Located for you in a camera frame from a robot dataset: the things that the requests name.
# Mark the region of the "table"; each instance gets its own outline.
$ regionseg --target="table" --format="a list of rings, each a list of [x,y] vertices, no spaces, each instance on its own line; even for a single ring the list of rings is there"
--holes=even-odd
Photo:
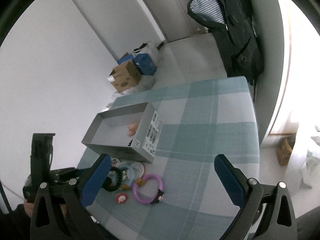
[[[119,239],[219,239],[238,207],[216,175],[213,160],[224,154],[249,178],[259,179],[258,130],[244,77],[205,80],[118,98],[113,108],[152,102],[164,121],[154,162],[147,173],[163,178],[164,199],[143,205],[132,191],[117,204],[118,191],[101,189],[87,210]],[[84,152],[78,168],[98,155]],[[154,181],[140,188],[153,196]]]

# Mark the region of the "striped lining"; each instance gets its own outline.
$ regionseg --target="striped lining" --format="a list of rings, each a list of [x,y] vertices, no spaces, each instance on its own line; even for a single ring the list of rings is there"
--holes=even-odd
[[[205,21],[226,24],[217,0],[193,0],[190,9]]]

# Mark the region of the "black bracelet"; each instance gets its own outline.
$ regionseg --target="black bracelet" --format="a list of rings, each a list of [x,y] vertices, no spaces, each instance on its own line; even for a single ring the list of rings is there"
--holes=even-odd
[[[117,190],[120,187],[121,182],[122,182],[122,172],[121,172],[121,170],[119,168],[117,168],[117,167],[112,167],[111,171],[115,171],[118,178],[117,178],[117,183],[115,185],[110,184],[110,180],[111,180],[110,177],[107,177],[106,180],[104,181],[102,187],[106,191],[109,191],[109,192]]]

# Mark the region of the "hand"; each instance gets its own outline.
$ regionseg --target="hand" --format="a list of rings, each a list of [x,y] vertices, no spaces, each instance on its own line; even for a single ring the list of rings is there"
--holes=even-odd
[[[28,217],[32,217],[32,213],[33,213],[33,207],[34,207],[34,203],[28,203],[27,200],[25,199],[23,202],[23,206],[24,206],[24,211],[26,212],[26,214],[28,215]],[[67,205],[65,204],[60,204],[60,208],[62,211],[62,214],[64,217],[66,217],[67,214]]]

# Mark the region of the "blue gripper pad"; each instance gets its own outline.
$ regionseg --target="blue gripper pad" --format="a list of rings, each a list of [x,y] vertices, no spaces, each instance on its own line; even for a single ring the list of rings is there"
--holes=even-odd
[[[92,205],[103,182],[111,169],[111,158],[109,155],[102,154],[80,177],[77,186],[80,192],[80,203],[85,208]]]
[[[223,154],[219,154],[215,157],[214,169],[219,179],[221,180],[225,190],[227,191],[232,203],[235,206],[243,208],[246,203],[246,190],[243,187],[243,184],[241,184],[241,182],[245,182],[243,181],[244,177],[241,176],[240,178],[237,178],[237,173],[240,170],[234,168]]]

